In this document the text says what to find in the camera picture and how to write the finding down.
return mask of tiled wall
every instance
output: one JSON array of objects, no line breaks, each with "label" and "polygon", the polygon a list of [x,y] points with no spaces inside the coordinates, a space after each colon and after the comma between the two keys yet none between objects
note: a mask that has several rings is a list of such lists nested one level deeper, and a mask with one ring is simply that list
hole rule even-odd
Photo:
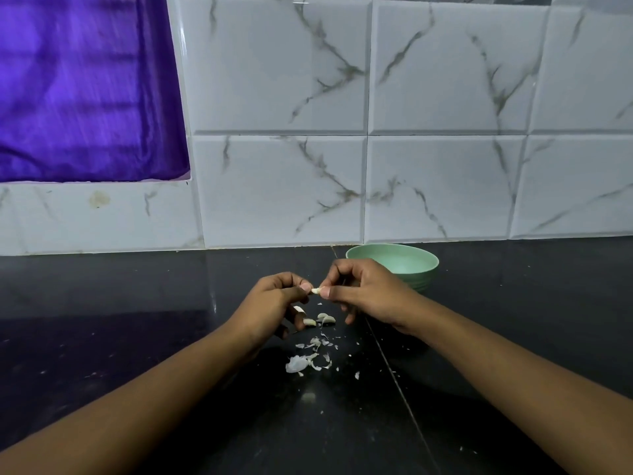
[{"label": "tiled wall", "polygon": [[189,181],[0,185],[0,255],[633,232],[633,13],[168,0]]}]

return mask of black countertop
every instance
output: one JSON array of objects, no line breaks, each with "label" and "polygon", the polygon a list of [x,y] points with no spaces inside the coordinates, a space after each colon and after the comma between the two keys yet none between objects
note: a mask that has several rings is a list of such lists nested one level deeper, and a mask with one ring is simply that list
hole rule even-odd
[{"label": "black countertop", "polygon": [[[430,298],[633,397],[633,238],[421,246],[440,258]],[[318,284],[345,249],[0,258],[0,449],[209,333],[258,278]],[[306,311],[339,319],[330,370],[284,370],[320,330],[271,339],[138,473],[563,473],[423,343]]]}]

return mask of bowl rim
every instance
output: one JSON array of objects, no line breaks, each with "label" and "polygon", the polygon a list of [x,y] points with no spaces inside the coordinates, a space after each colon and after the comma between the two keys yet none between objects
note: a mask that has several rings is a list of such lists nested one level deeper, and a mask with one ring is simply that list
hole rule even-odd
[{"label": "bowl rim", "polygon": [[363,243],[362,245],[356,245],[356,246],[353,246],[352,248],[349,248],[345,252],[345,258],[349,258],[349,253],[351,251],[353,251],[355,249],[358,249],[360,247],[366,247],[366,246],[404,246],[406,248],[410,248],[410,249],[413,249],[413,250],[419,250],[419,251],[423,251],[424,253],[428,253],[429,255],[431,255],[435,259],[435,263],[434,263],[433,267],[429,268],[428,270],[415,271],[413,273],[394,273],[394,275],[420,275],[422,273],[429,273],[430,271],[433,271],[433,270],[435,270],[436,268],[439,267],[439,258],[438,258],[437,255],[431,253],[430,251],[424,250],[423,248],[418,248],[416,246],[406,245],[404,243]]}]

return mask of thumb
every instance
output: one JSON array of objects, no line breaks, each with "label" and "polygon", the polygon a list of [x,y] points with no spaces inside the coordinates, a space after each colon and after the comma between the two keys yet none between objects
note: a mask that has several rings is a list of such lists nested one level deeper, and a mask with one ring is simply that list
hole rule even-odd
[{"label": "thumb", "polygon": [[341,301],[358,307],[363,304],[362,292],[359,287],[344,287],[340,285],[321,287],[321,297],[326,300]]},{"label": "thumb", "polygon": [[281,293],[284,295],[286,303],[295,303],[308,296],[311,289],[312,286],[310,284],[304,283],[297,287],[281,288]]}]

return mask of person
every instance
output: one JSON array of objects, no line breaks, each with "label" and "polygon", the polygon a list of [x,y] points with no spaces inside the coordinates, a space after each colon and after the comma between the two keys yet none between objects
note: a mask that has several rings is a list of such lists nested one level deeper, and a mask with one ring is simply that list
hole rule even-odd
[{"label": "person", "polygon": [[[0,473],[112,475],[131,471],[223,377],[257,354],[290,304],[313,285],[293,273],[257,282],[216,331],[134,380],[0,454]],[[633,400],[542,359],[415,291],[373,260],[336,260],[322,298],[420,338],[571,475],[633,471]]]}]

